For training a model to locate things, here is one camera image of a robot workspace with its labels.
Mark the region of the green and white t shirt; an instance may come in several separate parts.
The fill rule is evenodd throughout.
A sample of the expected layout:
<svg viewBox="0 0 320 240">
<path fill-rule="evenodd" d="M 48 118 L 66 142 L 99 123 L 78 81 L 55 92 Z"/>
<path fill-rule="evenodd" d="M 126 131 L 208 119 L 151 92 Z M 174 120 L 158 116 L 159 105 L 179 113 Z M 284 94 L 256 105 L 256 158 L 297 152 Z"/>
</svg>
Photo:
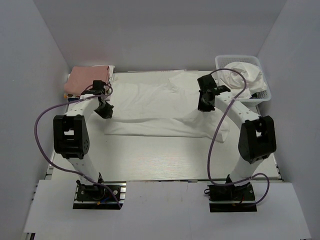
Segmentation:
<svg viewBox="0 0 320 240">
<path fill-rule="evenodd" d="M 252 94 L 251 97 L 250 97 L 250 99 L 257 99 L 257 98 L 258 98 L 257 93 Z"/>
</svg>

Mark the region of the plain white t shirt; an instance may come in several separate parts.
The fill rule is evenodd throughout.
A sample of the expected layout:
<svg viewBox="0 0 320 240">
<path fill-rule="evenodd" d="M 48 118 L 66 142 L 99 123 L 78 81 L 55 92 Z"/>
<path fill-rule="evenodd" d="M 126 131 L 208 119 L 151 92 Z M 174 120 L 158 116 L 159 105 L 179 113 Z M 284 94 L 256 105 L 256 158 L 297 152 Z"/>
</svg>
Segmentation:
<svg viewBox="0 0 320 240">
<path fill-rule="evenodd" d="M 230 131 L 229 124 L 218 123 L 220 110 L 198 110 L 197 75 L 180 73 L 166 83 L 143 84 L 116 81 L 110 103 L 114 106 L 111 119 L 106 120 L 105 135 L 209 138 L 217 133 L 223 143 Z"/>
</svg>

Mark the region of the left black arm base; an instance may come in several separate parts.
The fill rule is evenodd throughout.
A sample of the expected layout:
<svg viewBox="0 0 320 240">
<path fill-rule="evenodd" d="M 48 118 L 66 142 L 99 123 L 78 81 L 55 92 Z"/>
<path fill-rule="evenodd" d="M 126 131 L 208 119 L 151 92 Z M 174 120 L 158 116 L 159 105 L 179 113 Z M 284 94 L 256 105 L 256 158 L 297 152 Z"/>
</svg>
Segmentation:
<svg viewBox="0 0 320 240">
<path fill-rule="evenodd" d="M 85 185 L 80 180 L 76 184 L 74 210 L 120 210 L 124 204 L 125 183 L 107 185 L 110 191 L 98 185 Z"/>
</svg>

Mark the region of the white t shirt with print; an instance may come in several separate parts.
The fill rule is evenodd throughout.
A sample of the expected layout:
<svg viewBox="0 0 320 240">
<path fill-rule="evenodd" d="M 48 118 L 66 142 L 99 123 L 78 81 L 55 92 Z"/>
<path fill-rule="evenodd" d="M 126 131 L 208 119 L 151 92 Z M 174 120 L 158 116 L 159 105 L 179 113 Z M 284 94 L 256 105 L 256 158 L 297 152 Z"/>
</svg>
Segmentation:
<svg viewBox="0 0 320 240">
<path fill-rule="evenodd" d="M 267 90 L 263 73 L 258 66 L 251 63 L 235 61 L 227 64 L 225 68 L 239 72 L 246 80 L 246 88 L 244 92 L 238 96 L 238 99 L 249 99 L 252 95 Z M 219 85 L 227 86 L 234 97 L 244 89 L 243 78 L 233 71 L 221 70 L 217 72 L 217 76 Z"/>
</svg>

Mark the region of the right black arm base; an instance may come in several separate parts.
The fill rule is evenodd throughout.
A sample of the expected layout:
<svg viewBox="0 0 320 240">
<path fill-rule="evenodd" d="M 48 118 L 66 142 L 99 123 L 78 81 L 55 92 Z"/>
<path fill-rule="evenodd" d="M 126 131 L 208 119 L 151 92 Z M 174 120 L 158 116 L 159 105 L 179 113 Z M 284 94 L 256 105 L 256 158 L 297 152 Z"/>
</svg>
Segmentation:
<svg viewBox="0 0 320 240">
<path fill-rule="evenodd" d="M 256 212 L 256 197 L 253 186 L 247 182 L 241 186 L 208 185 L 204 191 L 208 195 L 211 213 Z"/>
</svg>

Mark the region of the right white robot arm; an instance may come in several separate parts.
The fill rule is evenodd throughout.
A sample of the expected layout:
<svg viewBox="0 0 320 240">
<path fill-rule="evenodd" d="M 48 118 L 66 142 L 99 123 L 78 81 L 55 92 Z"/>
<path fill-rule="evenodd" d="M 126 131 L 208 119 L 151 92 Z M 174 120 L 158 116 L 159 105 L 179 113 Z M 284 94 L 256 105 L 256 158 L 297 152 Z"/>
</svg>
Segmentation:
<svg viewBox="0 0 320 240">
<path fill-rule="evenodd" d="M 258 166 L 277 149 L 274 120 L 260 116 L 237 100 L 231 90 L 217 86 L 212 75 L 197 79 L 199 100 L 197 109 L 210 112 L 219 109 L 222 117 L 229 117 L 239 128 L 239 160 L 226 179 L 226 195 L 236 200 L 244 193 L 244 185 L 250 182 Z"/>
</svg>

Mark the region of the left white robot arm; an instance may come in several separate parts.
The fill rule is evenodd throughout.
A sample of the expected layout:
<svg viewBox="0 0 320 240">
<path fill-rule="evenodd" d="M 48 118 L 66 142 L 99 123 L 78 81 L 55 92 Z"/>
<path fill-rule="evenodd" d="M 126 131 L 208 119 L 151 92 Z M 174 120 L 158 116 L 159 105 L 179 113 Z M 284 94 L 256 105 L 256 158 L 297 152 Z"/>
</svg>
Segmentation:
<svg viewBox="0 0 320 240">
<path fill-rule="evenodd" d="M 112 93 L 113 89 L 109 83 L 95 80 L 90 89 L 84 90 L 78 100 L 70 103 L 65 114 L 57 115 L 53 119 L 55 152 L 68 160 L 75 172 L 80 173 L 79 183 L 90 185 L 88 193 L 96 200 L 105 196 L 106 187 L 101 184 L 102 175 L 89 157 L 90 138 L 87 121 L 93 113 L 102 119 L 112 118 L 114 106 L 107 102 L 108 96 Z"/>
</svg>

